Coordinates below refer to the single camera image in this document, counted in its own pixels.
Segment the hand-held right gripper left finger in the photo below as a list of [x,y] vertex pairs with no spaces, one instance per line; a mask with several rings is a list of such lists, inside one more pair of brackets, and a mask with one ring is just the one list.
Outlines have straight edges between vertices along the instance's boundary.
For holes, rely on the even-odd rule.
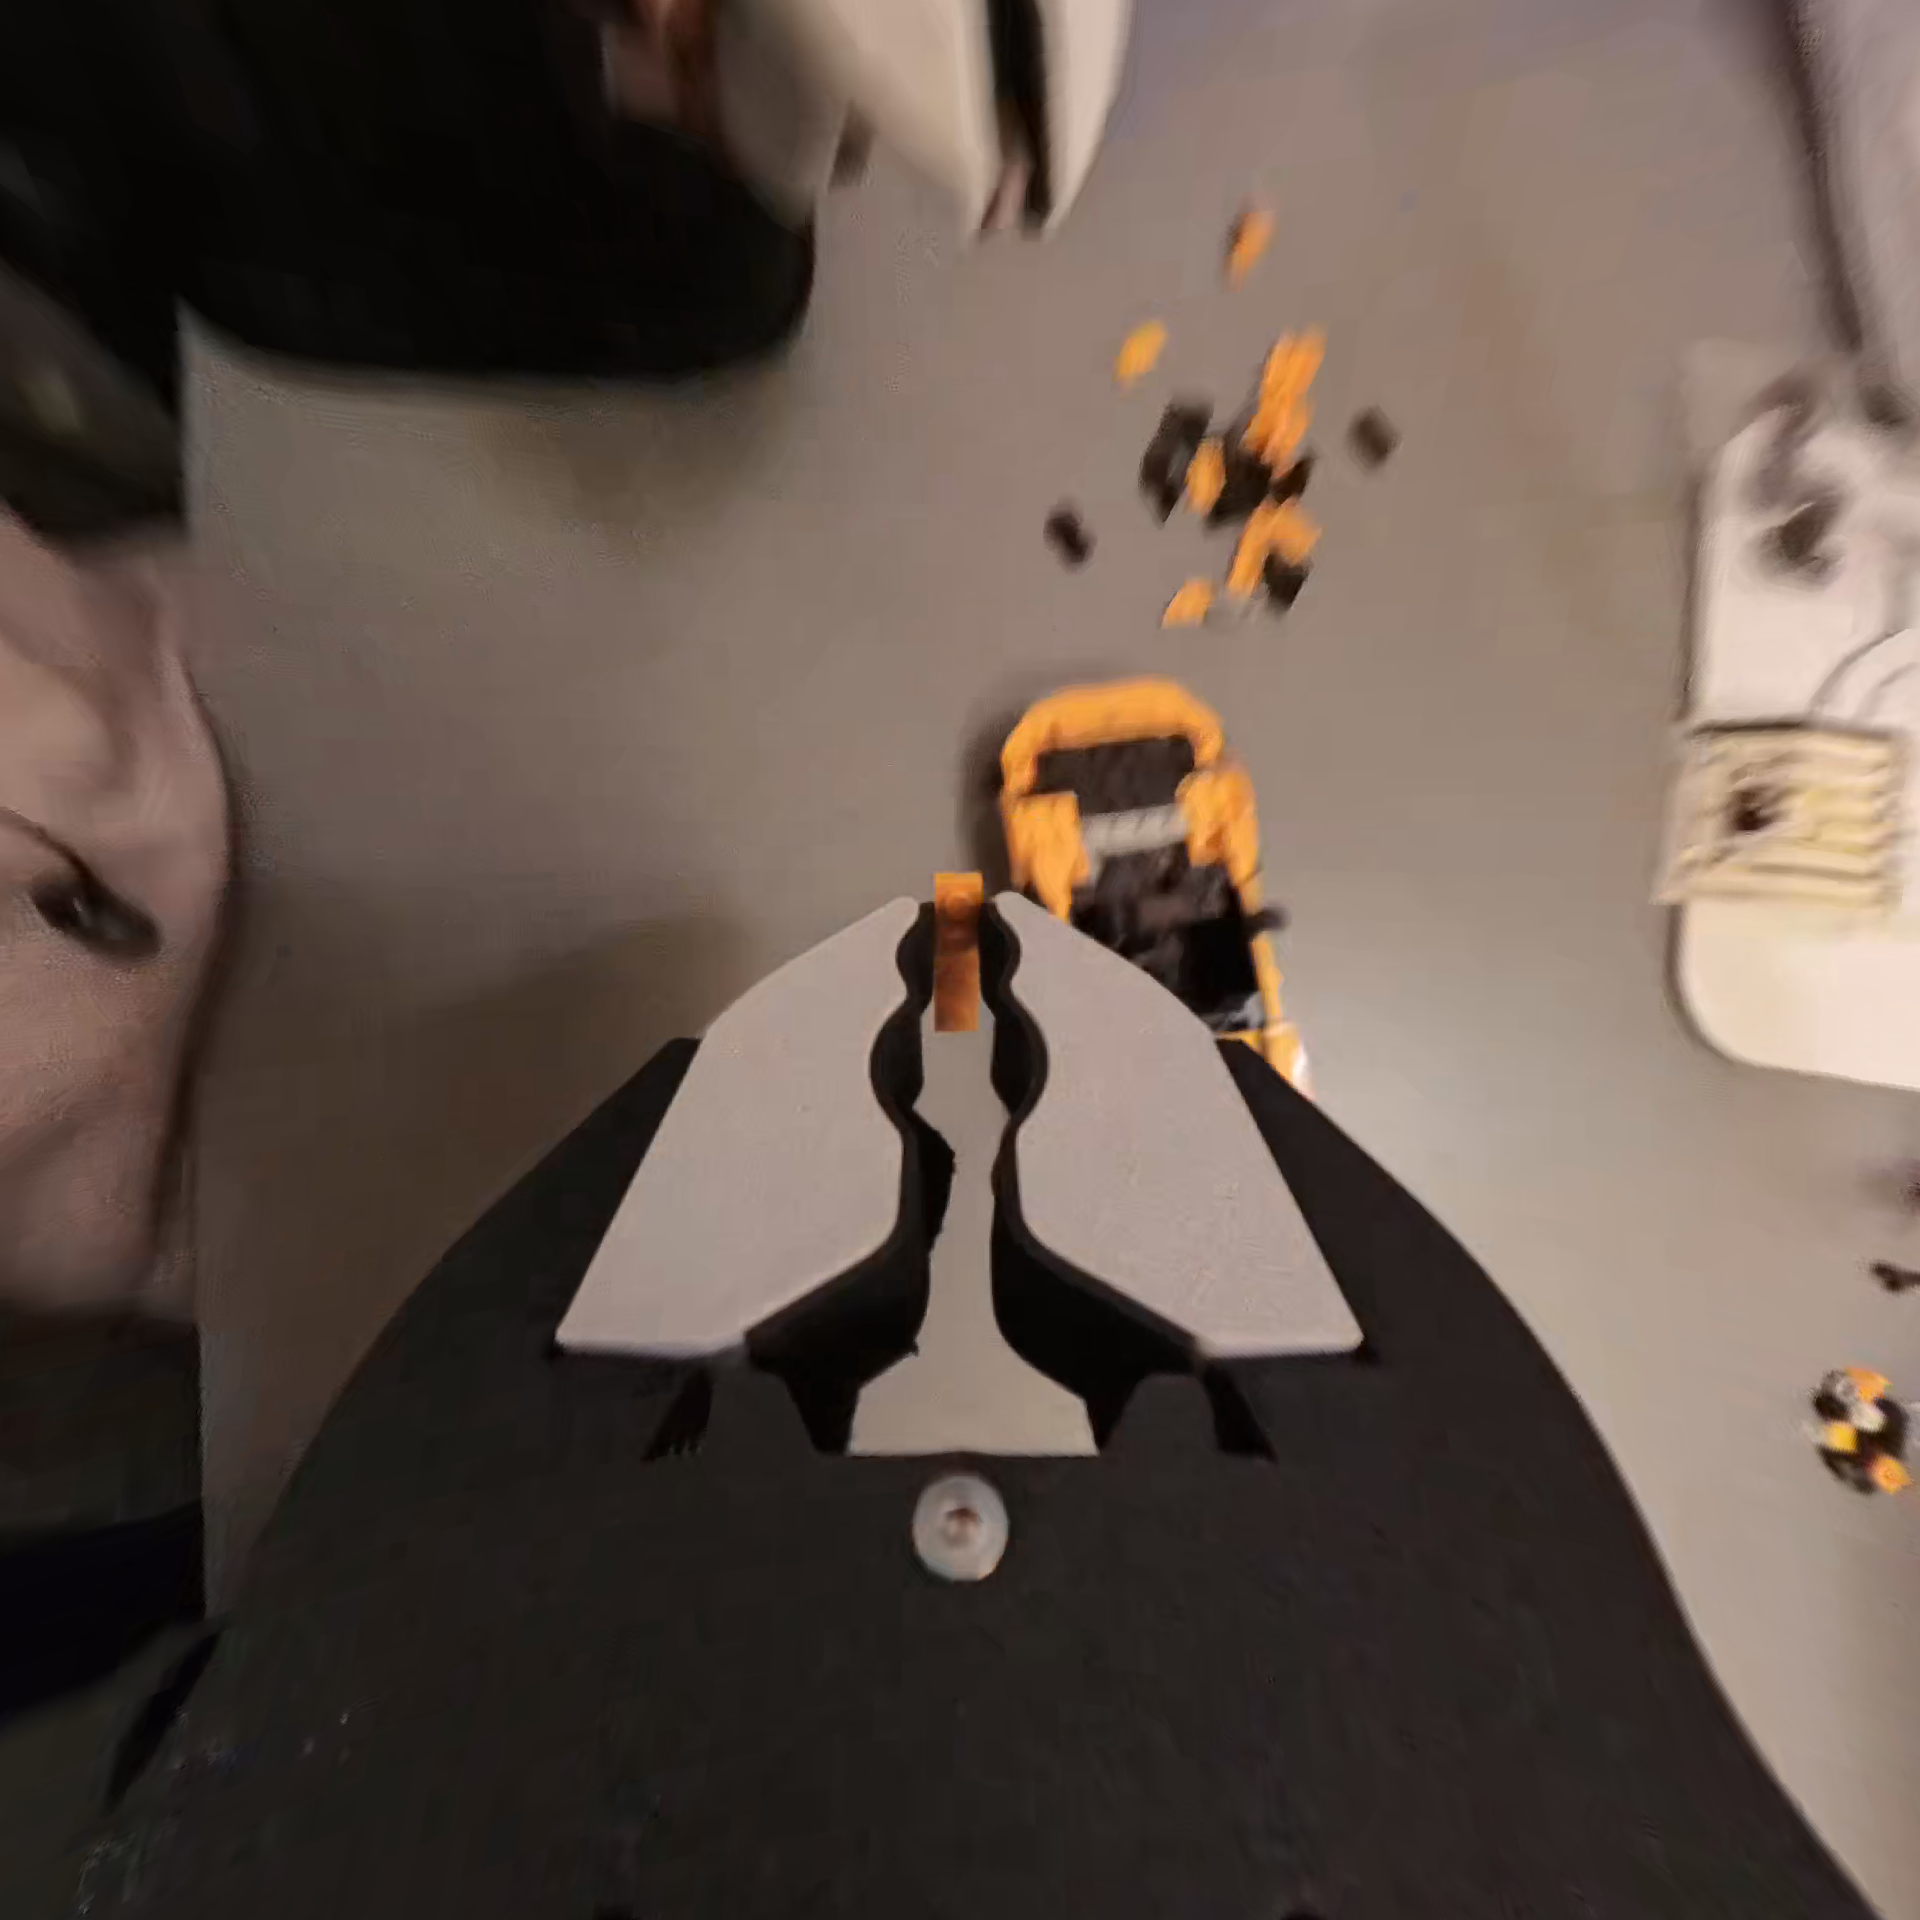
[[744,992],[679,1083],[559,1323],[570,1359],[776,1378],[842,1457],[919,1346],[953,1149],[922,1119],[933,909],[894,898]]

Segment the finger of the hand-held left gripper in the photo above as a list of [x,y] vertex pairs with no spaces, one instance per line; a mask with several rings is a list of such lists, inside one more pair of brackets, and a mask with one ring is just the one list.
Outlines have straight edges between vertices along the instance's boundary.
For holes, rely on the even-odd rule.
[[1131,2],[1035,2],[1041,27],[1041,225],[1085,193],[1121,93]]
[[715,84],[727,156],[784,217],[808,217],[851,132],[944,197],[963,233],[1002,171],[982,5],[726,2]]

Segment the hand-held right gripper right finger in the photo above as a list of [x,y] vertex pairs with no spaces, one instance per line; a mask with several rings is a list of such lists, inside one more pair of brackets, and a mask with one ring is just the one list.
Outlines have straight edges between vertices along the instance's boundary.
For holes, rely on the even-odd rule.
[[1022,893],[993,898],[993,1028],[997,1330],[1097,1452],[1173,1380],[1216,1452],[1270,1453],[1243,1372],[1362,1346],[1237,1071],[1277,1075]]

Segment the orange lego plate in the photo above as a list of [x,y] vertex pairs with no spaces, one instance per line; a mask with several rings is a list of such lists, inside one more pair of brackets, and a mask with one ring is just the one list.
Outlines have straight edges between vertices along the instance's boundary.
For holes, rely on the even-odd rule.
[[933,880],[930,1020],[938,1036],[969,1036],[982,1026],[979,929],[985,906],[982,872],[943,872]]

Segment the orange lego car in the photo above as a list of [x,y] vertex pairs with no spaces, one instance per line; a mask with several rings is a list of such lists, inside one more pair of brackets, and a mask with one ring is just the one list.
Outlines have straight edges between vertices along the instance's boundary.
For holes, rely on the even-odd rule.
[[1173,680],[1054,691],[999,747],[997,810],[1022,897],[1312,1096],[1258,792],[1210,705]]

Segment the person's left forearm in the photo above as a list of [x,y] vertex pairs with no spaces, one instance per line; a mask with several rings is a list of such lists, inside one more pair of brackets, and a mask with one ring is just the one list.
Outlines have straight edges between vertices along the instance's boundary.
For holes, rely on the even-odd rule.
[[5,265],[159,396],[319,368],[672,381],[781,352],[813,219],[621,116],[598,5],[5,2]]

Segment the pile of loose lego pieces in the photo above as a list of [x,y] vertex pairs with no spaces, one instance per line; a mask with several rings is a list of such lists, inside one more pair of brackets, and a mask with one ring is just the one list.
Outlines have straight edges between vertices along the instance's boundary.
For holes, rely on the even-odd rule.
[[[1273,247],[1279,217],[1271,207],[1237,209],[1221,250],[1223,284],[1243,287]],[[1141,388],[1169,349],[1169,324],[1144,320],[1127,330],[1111,359],[1119,391]],[[1159,624],[1190,631],[1225,619],[1295,611],[1311,583],[1322,523],[1306,500],[1318,469],[1311,447],[1318,377],[1329,356],[1322,328],[1291,328],[1264,359],[1235,415],[1210,400],[1175,396],[1163,402],[1144,447],[1136,489],[1158,523],[1178,514],[1211,538],[1233,538],[1219,576],[1193,576],[1169,597]],[[1386,467],[1401,432],[1377,408],[1360,410],[1347,443],[1365,471]],[[1045,548],[1065,568],[1093,560],[1095,535],[1087,514],[1059,503],[1042,522]]]

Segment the small orange black lego assembly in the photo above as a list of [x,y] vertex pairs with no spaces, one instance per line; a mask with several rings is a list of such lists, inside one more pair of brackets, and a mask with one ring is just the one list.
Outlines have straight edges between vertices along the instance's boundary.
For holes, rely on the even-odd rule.
[[1883,1373],[1839,1367],[1810,1396],[1810,1440],[1825,1471],[1862,1497],[1896,1497],[1914,1487],[1915,1404]]

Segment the sticker sheet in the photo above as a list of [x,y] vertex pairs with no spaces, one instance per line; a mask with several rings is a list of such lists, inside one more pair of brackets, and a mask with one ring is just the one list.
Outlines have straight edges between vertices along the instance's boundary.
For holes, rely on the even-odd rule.
[[1673,764],[1654,900],[1883,922],[1904,900],[1911,740],[1808,721],[1687,731]]

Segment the person's black clothing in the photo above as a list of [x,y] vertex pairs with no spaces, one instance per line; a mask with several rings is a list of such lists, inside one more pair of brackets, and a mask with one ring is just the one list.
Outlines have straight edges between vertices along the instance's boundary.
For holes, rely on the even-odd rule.
[[3,1721],[203,1619],[201,1340],[3,1309]]

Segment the clear bag of grey parts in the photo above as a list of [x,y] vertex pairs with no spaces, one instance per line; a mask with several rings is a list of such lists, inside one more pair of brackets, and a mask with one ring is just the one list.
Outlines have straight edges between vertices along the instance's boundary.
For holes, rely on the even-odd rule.
[[1837,400],[1825,368],[1795,368],[1761,396],[1745,481],[1761,562],[1784,578],[1826,583],[1880,481],[1880,455]]

